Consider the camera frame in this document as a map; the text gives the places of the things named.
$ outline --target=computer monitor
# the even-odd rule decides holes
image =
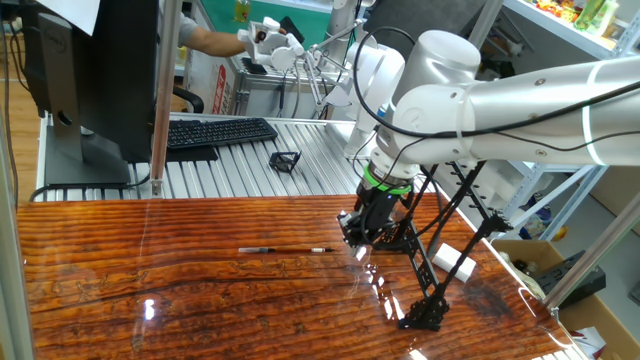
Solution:
[[[125,184],[127,161],[149,161],[158,6],[101,1],[92,36],[42,5],[21,6],[25,77],[40,115],[53,119],[46,185]]]

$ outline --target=bottle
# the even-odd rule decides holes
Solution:
[[[618,10],[619,6],[620,5],[615,0],[606,0],[600,7],[596,16],[591,20],[591,23],[587,28],[587,32],[595,36],[602,36],[609,26],[609,23],[613,18],[613,14]]]
[[[235,21],[247,22],[249,11],[251,11],[251,0],[236,0],[236,9],[233,12],[233,19]]]
[[[604,0],[589,0],[587,6],[584,7],[580,16],[576,19],[576,22],[573,23],[573,27],[580,30],[585,31],[591,24],[591,20],[596,16],[600,8],[604,4]]]

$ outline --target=person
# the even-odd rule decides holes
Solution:
[[[180,14],[178,46],[186,46],[209,56],[230,57],[245,51],[245,43],[236,34],[211,32]]]

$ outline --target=monitor stand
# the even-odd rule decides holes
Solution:
[[[128,183],[120,148],[98,134],[81,133],[71,24],[50,14],[40,14],[38,21],[53,118],[47,127],[45,185]]]
[[[46,185],[124,185],[129,182],[129,165],[122,160],[118,145],[97,134],[85,136],[78,132],[77,135],[80,146],[72,150],[71,145],[78,142],[57,137],[55,125],[47,126]]]

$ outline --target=person's arm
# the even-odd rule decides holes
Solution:
[[[220,57],[229,57],[245,51],[245,44],[238,40],[236,34],[211,32],[200,26],[193,30],[184,45],[207,55]]]

